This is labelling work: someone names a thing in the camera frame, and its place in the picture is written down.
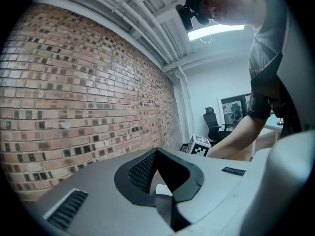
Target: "gray t-shirt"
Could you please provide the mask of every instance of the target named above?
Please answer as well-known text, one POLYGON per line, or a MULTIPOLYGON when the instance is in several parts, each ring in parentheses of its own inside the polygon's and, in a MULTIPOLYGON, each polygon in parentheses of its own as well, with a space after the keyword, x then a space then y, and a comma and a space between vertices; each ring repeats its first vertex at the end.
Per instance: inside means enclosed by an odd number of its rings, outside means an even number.
MULTIPOLYGON (((277 54, 281 54, 284 45, 288 7, 284 0, 266 0, 266 2, 266 18, 260 30, 255 33, 250 50, 249 66, 252 83, 270 61, 277 54)), ((266 88, 269 87, 267 90, 275 91, 277 87, 273 87, 271 81, 272 79, 266 79, 266 82, 261 81, 260 83, 266 88)), ((277 117, 284 118, 282 115, 286 108, 286 104, 280 100, 266 97, 259 90, 254 90, 252 84, 249 116, 257 119, 267 119, 270 116, 271 109, 273 109, 277 117)))

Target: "mesh grille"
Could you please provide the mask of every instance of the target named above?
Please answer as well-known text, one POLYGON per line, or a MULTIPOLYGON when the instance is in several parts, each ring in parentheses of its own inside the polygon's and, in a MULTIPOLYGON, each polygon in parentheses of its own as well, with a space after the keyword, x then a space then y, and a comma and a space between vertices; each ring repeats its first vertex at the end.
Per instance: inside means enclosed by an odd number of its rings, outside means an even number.
POLYGON ((47 219, 52 225, 66 230, 87 197, 87 193, 74 190, 47 219))
POLYGON ((155 152, 152 153, 129 170, 128 177, 131 183, 146 193, 150 192, 151 182, 157 171, 155 155, 155 152))

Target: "fluorescent light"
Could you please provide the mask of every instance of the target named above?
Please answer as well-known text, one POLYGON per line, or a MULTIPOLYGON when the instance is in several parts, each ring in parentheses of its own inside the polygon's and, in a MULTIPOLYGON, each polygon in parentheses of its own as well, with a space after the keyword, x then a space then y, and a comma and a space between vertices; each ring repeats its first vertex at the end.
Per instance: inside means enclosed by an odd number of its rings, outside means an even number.
POLYGON ((197 29, 188 33, 189 40, 195 40, 204 36, 231 31, 231 30, 243 30, 244 26, 227 26, 227 25, 214 25, 208 26, 201 29, 197 29))

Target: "vr headset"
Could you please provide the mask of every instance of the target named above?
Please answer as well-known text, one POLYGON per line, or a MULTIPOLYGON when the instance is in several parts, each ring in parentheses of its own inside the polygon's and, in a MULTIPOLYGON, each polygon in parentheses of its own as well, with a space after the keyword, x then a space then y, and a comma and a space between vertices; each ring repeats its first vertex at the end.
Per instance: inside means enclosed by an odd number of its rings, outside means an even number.
POLYGON ((199 5, 201 0, 186 0, 185 5, 177 5, 176 10, 181 17, 186 31, 193 30, 191 19, 196 17, 198 22, 203 26, 207 26, 210 19, 202 16, 199 13, 199 5))

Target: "person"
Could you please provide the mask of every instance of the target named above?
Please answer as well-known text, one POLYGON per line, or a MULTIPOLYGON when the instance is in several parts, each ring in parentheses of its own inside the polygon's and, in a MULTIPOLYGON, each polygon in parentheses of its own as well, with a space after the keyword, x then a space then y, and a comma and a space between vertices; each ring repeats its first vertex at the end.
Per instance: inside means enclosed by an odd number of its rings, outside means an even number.
MULTIPOLYGON (((254 87, 255 83, 253 83, 260 77, 258 74, 277 54, 282 52, 287 13, 288 7, 284 0, 199 1, 199 14, 203 17, 218 24, 251 25, 254 31, 254 41, 249 56, 252 93, 247 116, 240 121, 228 137, 212 148, 209 157, 227 158, 253 143, 270 116, 271 109, 277 117, 284 118, 282 137, 301 130, 293 107, 277 97, 267 97, 262 93, 263 90, 254 87)), ((268 90, 279 95, 279 87, 269 85, 268 90)))

